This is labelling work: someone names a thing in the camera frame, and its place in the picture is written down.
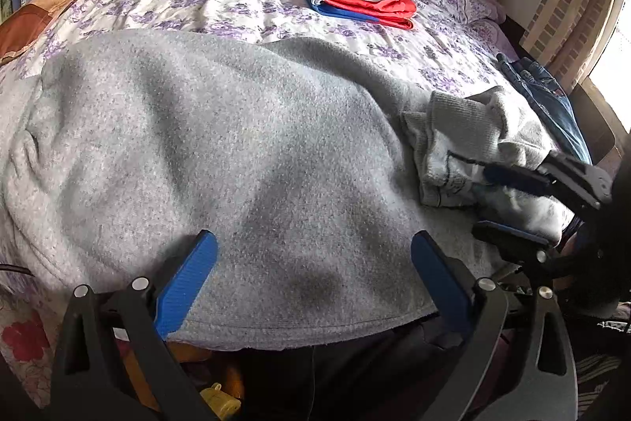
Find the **red flower bed skirt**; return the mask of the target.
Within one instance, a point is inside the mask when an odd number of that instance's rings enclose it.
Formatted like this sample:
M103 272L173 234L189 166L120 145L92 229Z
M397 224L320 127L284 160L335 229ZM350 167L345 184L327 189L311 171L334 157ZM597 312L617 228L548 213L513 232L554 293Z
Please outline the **red flower bed skirt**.
M1 293L1 355L39 407L50 402L59 320L44 307Z

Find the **orange satin pillow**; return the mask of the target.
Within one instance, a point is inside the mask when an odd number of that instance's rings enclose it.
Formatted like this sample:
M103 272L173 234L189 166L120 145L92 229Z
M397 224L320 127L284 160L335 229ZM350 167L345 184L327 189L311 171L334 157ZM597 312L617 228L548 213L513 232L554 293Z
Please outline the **orange satin pillow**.
M30 0L1 23L1 64L22 56L77 0Z

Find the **yellow plastic object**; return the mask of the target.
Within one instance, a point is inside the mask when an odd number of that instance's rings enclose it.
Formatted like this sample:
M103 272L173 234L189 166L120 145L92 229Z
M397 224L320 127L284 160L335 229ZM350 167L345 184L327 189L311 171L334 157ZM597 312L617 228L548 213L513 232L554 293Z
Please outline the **yellow plastic object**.
M239 399L232 397L231 394L221 389L219 382L215 382L212 386L201 390L200 395L221 421L230 420L242 406L242 402Z

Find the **blue denim jeans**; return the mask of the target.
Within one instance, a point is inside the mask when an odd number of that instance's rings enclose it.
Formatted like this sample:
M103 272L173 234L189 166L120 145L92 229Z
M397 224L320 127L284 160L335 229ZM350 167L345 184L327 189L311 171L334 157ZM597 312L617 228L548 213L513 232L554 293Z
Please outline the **blue denim jeans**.
M558 81L528 56L510 62L503 53L497 53L496 59L504 77L525 97L559 148L565 154L591 165L592 155L577 124L569 97Z

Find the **purple floral bed sheet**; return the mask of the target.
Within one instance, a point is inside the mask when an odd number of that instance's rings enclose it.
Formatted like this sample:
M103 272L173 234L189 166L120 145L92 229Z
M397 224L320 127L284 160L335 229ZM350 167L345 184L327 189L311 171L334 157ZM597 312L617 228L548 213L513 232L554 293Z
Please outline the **purple floral bed sheet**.
M522 94L504 76L499 53L517 55L500 30L494 0L413 0L413 27L401 30L323 16L306 0L72 0L18 58L1 68L1 112L16 105L21 80L58 52L92 36L125 29L207 33L251 44L310 36L364 56L425 90L469 97L493 86Z

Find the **brick pattern curtain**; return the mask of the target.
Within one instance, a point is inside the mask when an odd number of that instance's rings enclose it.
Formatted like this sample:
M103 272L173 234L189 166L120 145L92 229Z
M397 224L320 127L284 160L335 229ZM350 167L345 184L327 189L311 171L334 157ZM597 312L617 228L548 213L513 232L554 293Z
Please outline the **brick pattern curtain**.
M571 93L596 65L624 0L541 0L520 45Z

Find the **grey fleece pants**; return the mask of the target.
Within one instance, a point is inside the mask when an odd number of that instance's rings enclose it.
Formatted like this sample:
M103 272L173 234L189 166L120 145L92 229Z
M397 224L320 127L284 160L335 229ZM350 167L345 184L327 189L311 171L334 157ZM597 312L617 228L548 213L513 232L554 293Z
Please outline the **grey fleece pants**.
M553 148L509 86L429 92L316 38L103 33L39 71L3 68L1 258L62 300L152 275L206 230L218 260L178 340L353 340L432 311L418 231L476 275L499 264L477 213L559 241L567 207L479 171Z

